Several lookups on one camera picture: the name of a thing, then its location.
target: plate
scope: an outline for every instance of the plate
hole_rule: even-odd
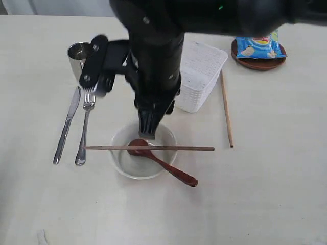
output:
[[[284,47],[282,45],[279,45],[281,47],[283,55],[287,55]],[[237,59],[237,41],[236,39],[231,43],[231,56],[233,59],[250,69],[254,70],[271,70],[275,69],[286,61],[286,57],[284,58],[277,58],[277,59]]]
[[[132,122],[121,128],[113,137],[111,145],[128,145],[139,138],[139,122]],[[177,146],[174,134],[163,124],[157,128],[155,139],[146,140],[151,146]],[[162,161],[172,164],[177,151],[152,151]],[[164,169],[156,162],[145,157],[131,156],[127,151],[110,151],[113,166],[122,175],[131,179],[145,180],[158,176]]]

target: white plastic basket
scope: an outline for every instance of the white plastic basket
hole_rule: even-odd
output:
[[[214,88],[228,54],[199,42],[185,42],[180,71],[182,84],[175,105],[197,112]]]

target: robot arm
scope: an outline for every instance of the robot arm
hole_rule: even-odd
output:
[[[139,135],[144,138],[154,138],[164,115],[174,109],[185,32],[263,36],[284,23],[327,24],[325,0],[110,0],[110,4],[129,40],[95,37],[80,84],[104,96],[115,75],[124,75],[135,92]]]

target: chip bag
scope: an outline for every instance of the chip bag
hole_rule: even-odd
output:
[[[283,58],[278,42],[278,32],[275,30],[266,37],[236,37],[238,53],[237,58],[276,59]]]

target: brown plate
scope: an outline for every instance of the brown plate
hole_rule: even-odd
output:
[[[283,55],[287,55],[285,49],[282,45],[279,45],[281,47]],[[286,57],[284,58],[277,58],[277,59],[237,59],[237,41],[236,39],[231,43],[231,55],[233,59],[240,63],[241,65],[244,65],[250,69],[254,70],[271,70],[279,67],[286,61]]]

